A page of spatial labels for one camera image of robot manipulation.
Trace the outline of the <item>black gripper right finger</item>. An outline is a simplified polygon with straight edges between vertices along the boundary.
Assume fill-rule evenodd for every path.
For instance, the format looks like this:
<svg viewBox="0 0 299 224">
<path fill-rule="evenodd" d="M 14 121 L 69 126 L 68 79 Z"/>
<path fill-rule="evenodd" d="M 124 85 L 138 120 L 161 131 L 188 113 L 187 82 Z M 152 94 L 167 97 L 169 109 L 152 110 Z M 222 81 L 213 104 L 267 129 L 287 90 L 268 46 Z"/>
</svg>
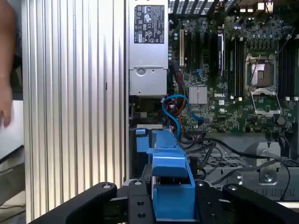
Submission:
<svg viewBox="0 0 299 224">
<path fill-rule="evenodd" d="M 195 211 L 199 224 L 297 224 L 299 213 L 242 185 L 222 190 L 196 183 Z"/>
</svg>

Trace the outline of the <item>person's bare hand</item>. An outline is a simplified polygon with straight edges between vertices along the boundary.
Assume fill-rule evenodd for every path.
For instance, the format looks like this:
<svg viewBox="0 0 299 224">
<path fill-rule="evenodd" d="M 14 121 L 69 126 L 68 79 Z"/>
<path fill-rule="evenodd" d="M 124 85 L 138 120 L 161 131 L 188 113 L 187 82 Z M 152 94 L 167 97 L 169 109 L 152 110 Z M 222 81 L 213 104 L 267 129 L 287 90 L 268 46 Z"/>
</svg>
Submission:
<svg viewBox="0 0 299 224">
<path fill-rule="evenodd" d="M 13 94 L 10 80 L 7 77 L 0 78 L 0 120 L 6 128 L 11 123 Z"/>
</svg>

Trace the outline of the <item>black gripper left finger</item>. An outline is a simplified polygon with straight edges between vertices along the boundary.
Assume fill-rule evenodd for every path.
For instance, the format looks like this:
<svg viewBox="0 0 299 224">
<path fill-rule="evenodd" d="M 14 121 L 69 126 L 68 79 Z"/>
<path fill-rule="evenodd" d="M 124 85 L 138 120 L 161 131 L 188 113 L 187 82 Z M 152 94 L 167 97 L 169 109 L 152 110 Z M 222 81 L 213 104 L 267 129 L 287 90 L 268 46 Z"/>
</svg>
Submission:
<svg viewBox="0 0 299 224">
<path fill-rule="evenodd" d="M 101 182 L 59 205 L 34 224 L 154 224 L 151 198 L 144 181 L 132 181 L 120 189 Z"/>
</svg>

